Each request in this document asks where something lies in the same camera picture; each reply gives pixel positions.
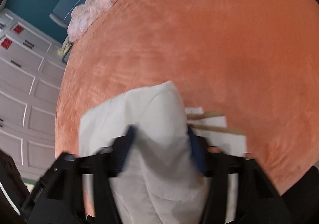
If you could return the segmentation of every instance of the white cabinet door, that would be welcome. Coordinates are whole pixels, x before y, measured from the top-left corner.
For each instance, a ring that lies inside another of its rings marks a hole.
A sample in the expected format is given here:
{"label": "white cabinet door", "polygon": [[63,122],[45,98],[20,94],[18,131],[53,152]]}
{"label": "white cabinet door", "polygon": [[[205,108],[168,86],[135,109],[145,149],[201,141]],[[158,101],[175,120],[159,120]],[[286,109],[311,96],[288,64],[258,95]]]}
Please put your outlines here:
{"label": "white cabinet door", "polygon": [[0,147],[9,154],[24,178],[37,180],[54,162],[54,141],[45,141],[19,133],[7,127],[0,128]]}
{"label": "white cabinet door", "polygon": [[25,178],[37,179],[55,159],[60,46],[10,11],[0,13],[0,149]]}

